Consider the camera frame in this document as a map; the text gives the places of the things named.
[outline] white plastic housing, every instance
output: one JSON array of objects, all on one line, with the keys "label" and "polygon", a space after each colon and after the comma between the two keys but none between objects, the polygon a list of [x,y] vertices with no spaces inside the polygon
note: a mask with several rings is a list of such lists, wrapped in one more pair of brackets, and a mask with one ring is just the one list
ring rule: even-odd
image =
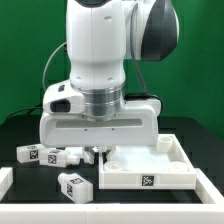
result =
[{"label": "white plastic housing", "polygon": [[[60,86],[64,86],[63,91],[59,91]],[[69,114],[81,114],[85,111],[85,97],[82,93],[75,91],[70,81],[66,80],[48,87],[44,95],[43,108],[46,113],[53,113],[51,110],[51,103],[68,100],[71,109]]]},{"label": "white plastic housing", "polygon": [[40,139],[48,148],[155,145],[160,107],[161,103],[156,99],[127,101],[108,122],[90,122],[78,115],[43,113]]},{"label": "white plastic housing", "polygon": [[84,204],[93,200],[93,185],[78,174],[60,174],[58,181],[61,192],[76,204]]},{"label": "white plastic housing", "polygon": [[69,151],[59,149],[45,149],[40,152],[40,165],[66,167],[68,165],[77,165],[80,158],[71,155]]},{"label": "white plastic housing", "polygon": [[[134,17],[135,25],[134,25],[134,52],[136,59],[141,59],[141,48],[142,48],[142,40],[145,32],[146,23],[149,18],[149,13],[152,10],[152,7],[156,0],[138,0],[138,9],[136,11],[136,15]],[[130,23],[131,23],[131,14],[134,6],[136,5],[136,1],[122,1],[124,8],[124,16],[125,16],[125,28],[126,28],[126,54],[125,59],[131,58],[130,53]],[[179,38],[179,21],[176,16],[176,26],[177,26],[177,41]]]},{"label": "white plastic housing", "polygon": [[20,163],[28,163],[39,160],[40,151],[46,149],[42,144],[20,146],[16,148],[17,160]]},{"label": "white plastic housing", "polygon": [[125,81],[125,21],[121,0],[87,8],[68,0],[66,32],[71,83],[106,89]]}]

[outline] white tray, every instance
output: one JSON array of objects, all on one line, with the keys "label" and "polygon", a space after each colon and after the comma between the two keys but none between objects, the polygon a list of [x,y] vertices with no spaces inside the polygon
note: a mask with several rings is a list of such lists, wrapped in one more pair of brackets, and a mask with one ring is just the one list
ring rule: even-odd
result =
[{"label": "white tray", "polygon": [[99,150],[100,189],[195,189],[196,171],[175,135],[171,151],[159,152],[157,146],[118,146],[109,161],[122,170],[105,170]]}]

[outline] small white block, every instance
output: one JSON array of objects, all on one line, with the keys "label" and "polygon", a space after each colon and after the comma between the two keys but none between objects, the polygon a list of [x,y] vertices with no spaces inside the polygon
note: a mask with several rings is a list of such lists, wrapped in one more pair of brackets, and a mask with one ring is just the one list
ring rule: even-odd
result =
[{"label": "small white block", "polygon": [[42,144],[17,147],[16,148],[17,160],[20,163],[38,161],[40,156],[40,151],[43,149],[45,149],[45,147]]},{"label": "small white block", "polygon": [[0,169],[0,201],[13,183],[12,168]]},{"label": "small white block", "polygon": [[80,158],[71,155],[69,151],[59,149],[45,149],[40,151],[40,165],[66,167],[68,165],[78,165]]},{"label": "small white block", "polygon": [[61,192],[76,204],[84,204],[93,200],[93,185],[78,174],[62,173],[58,176]]}]

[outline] white box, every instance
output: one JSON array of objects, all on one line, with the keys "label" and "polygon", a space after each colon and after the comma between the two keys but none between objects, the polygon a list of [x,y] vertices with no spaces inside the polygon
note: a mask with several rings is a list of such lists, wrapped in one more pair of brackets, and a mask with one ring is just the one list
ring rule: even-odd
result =
[{"label": "white box", "polygon": [[100,189],[195,189],[196,171],[173,134],[159,137],[172,138],[168,152],[157,146],[118,146],[103,163],[99,152]]},{"label": "white box", "polygon": [[43,149],[45,149],[45,147],[42,144],[17,147],[17,160],[20,163],[38,161],[40,157],[40,151]]},{"label": "white box", "polygon": [[58,181],[61,192],[76,204],[84,204],[93,200],[93,185],[78,174],[60,174]]}]

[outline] white container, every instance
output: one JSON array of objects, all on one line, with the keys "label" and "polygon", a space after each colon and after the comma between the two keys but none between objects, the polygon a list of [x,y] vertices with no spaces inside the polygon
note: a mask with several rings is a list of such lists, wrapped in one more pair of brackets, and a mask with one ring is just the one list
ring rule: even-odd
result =
[{"label": "white container", "polygon": [[62,173],[58,176],[61,192],[76,204],[84,204],[93,200],[93,185],[78,174]]},{"label": "white container", "polygon": [[45,149],[42,144],[20,146],[16,148],[17,160],[20,163],[38,161],[40,151]]},{"label": "white container", "polygon": [[45,149],[40,152],[40,165],[66,167],[78,165],[80,157],[59,149]]},{"label": "white container", "polygon": [[160,135],[157,141],[157,150],[159,152],[168,153],[172,150],[173,138],[171,136]]}]

